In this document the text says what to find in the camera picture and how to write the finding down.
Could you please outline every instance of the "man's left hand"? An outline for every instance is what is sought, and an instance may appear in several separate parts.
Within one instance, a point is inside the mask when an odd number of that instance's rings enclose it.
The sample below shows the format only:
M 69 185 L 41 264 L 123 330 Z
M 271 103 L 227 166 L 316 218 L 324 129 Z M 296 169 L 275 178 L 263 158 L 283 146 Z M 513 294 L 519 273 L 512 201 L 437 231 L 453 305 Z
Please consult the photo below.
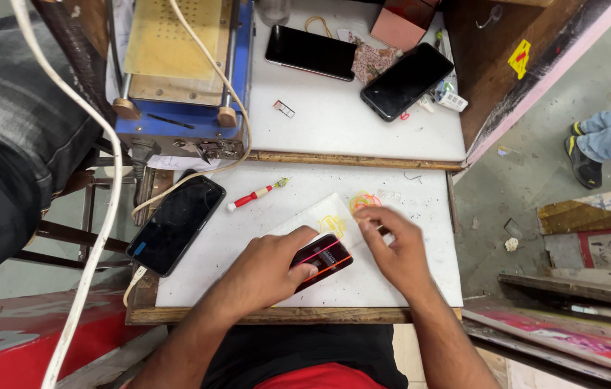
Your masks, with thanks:
M 317 235 L 303 225 L 288 235 L 251 240 L 226 274 L 207 291 L 203 303 L 220 310 L 227 320 L 238 321 L 292 296 L 303 280 L 317 273 L 311 264 L 289 269 L 296 252 Z

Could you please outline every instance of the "black smartphone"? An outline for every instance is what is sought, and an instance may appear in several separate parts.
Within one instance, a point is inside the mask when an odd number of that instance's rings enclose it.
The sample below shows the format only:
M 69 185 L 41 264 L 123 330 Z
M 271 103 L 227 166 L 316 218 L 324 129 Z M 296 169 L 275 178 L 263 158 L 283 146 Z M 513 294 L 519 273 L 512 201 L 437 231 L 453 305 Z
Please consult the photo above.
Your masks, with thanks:
M 284 26 L 271 28 L 265 59 L 276 65 L 353 81 L 357 46 Z
M 313 285 L 316 282 L 324 280 L 339 270 L 353 263 L 351 253 L 344 247 L 333 233 L 324 233 L 318 235 L 312 243 L 309 243 L 301 250 L 296 252 L 291 261 L 291 267 L 297 264 L 308 263 L 317 267 L 317 274 L 306 278 L 297 288 L 298 293 L 301 290 Z
M 391 122 L 454 69 L 444 55 L 422 43 L 370 82 L 361 98 L 386 122 Z
M 188 170 L 183 177 L 196 173 Z M 126 250 L 131 260 L 167 277 L 214 214 L 226 190 L 205 176 L 184 182 L 154 211 Z

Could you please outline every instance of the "rubber band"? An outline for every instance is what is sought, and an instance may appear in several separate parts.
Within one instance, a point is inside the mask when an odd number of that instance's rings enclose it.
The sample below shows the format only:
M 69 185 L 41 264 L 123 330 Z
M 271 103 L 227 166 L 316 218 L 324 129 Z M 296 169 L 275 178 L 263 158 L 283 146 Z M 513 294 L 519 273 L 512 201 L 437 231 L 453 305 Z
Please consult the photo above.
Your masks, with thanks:
M 382 201 L 374 194 L 370 194 L 364 190 L 356 193 L 356 196 L 349 201 L 349 209 L 352 214 L 356 213 L 357 210 L 368 208 L 369 206 L 382 206 Z
M 322 249 L 322 250 L 319 250 L 318 252 L 314 253 L 313 255 L 310 255 L 310 257 L 305 258 L 304 260 L 300 261 L 299 263 L 294 264 L 294 266 L 298 266 L 298 265 L 300 265 L 301 263 L 303 263 L 304 261 L 307 261 L 307 260 L 309 260 L 310 258 L 314 257 L 315 255 L 319 255 L 321 252 L 323 252 L 323 251 L 327 250 L 329 247 L 332 247 L 333 245 L 335 245 L 335 244 L 337 244 L 337 243 L 339 243 L 339 240 L 336 240 L 336 242 L 334 242 L 334 243 L 332 243 L 332 244 L 328 245 L 327 247 L 325 247 L 325 248 L 324 248 L 324 249 Z
M 312 22 L 315 22 L 316 20 L 321 20 L 322 21 L 322 24 L 325 26 L 325 31 L 327 32 L 327 37 L 331 38 L 332 37 L 332 33 L 327 28 L 327 22 L 325 22 L 325 20 L 321 16 L 311 16 L 311 17 L 309 17 L 308 20 L 305 21 L 305 31 L 308 32 L 308 30 L 307 30 L 308 25 L 310 25 L 310 23 L 312 23 Z
M 343 262 L 343 261 L 346 261 L 346 260 L 347 260 L 347 259 L 349 259 L 349 258 L 351 258 L 351 255 L 349 255 L 348 257 L 344 258 L 344 259 L 343 259 L 343 260 L 341 260 L 341 261 L 336 262 L 336 263 L 335 263 L 335 264 L 333 264 L 332 266 L 328 267 L 328 268 L 327 268 L 327 269 L 325 269 L 325 270 L 322 270 L 321 272 L 317 273 L 316 275 L 314 275 L 314 276 L 312 276 L 312 277 L 308 277 L 308 278 L 304 279 L 304 280 L 303 280 L 303 282 L 308 281 L 308 280 L 310 280 L 310 279 L 312 279 L 312 278 L 315 278 L 315 277 L 319 276 L 320 274 L 322 274 L 322 273 L 326 272 L 327 270 L 330 270 L 331 268 L 335 267 L 336 265 L 340 264 L 340 263 L 341 263 L 341 262 Z

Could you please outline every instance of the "screwdriver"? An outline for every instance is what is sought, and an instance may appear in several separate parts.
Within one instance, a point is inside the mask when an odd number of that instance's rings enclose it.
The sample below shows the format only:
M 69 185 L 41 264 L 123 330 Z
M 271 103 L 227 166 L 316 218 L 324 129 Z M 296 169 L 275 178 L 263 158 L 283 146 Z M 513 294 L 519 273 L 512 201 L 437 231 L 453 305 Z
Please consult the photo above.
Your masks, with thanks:
M 267 192 L 269 192 L 270 190 L 272 190 L 274 188 L 283 188 L 284 186 L 286 186 L 286 183 L 290 179 L 291 179 L 291 177 L 289 177 L 289 178 L 281 177 L 281 180 L 276 181 L 276 183 L 274 185 L 267 185 L 264 188 L 260 188 L 260 189 L 256 190 L 255 192 L 250 193 L 246 197 L 241 197 L 240 199 L 238 199 L 238 200 L 236 200 L 236 201 L 234 201 L 232 203 L 228 203 L 226 205 L 226 207 L 229 208 L 230 212 L 233 212 L 234 209 L 236 209 L 236 208 L 238 208 L 240 206 L 244 206 L 245 204 L 248 204 L 252 200 L 259 199 L 260 197 L 266 195 Z

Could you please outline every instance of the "yellow printed logo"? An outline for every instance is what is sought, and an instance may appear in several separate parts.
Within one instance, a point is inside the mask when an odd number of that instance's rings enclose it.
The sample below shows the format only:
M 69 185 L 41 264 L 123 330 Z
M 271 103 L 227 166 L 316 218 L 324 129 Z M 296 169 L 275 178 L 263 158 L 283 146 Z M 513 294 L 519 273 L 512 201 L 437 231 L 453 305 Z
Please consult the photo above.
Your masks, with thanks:
M 324 219 L 320 220 L 320 234 L 333 232 L 337 238 L 341 239 L 344 237 L 344 231 L 346 231 L 346 225 L 338 217 L 334 218 L 331 215 L 325 216 Z
M 531 44 L 526 40 L 522 40 L 512 53 L 512 56 L 507 60 L 509 66 L 512 66 L 514 70 L 517 71 L 517 75 L 519 80 L 521 80 L 526 74 L 526 63 L 529 61 L 529 49 L 531 48 Z

